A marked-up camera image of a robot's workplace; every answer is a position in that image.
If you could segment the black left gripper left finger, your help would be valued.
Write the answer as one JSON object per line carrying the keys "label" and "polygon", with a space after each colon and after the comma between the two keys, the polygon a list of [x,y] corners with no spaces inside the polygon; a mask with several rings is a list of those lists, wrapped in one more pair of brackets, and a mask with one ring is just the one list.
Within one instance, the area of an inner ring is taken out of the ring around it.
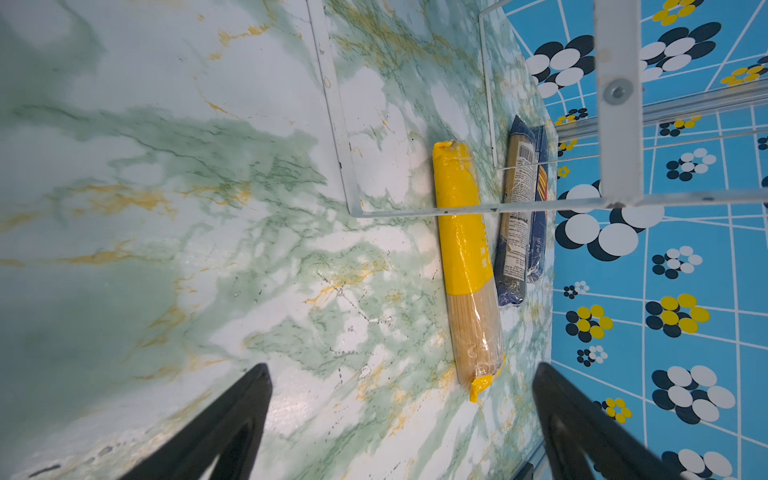
{"label": "black left gripper left finger", "polygon": [[248,479],[262,440],[273,386],[255,365],[125,479]]}

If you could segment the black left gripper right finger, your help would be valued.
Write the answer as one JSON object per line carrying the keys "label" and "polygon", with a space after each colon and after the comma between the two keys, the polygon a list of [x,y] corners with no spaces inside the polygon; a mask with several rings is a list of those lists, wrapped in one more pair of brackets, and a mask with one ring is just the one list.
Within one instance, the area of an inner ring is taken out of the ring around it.
{"label": "black left gripper right finger", "polygon": [[538,365],[532,394],[555,479],[678,479],[550,364]]}

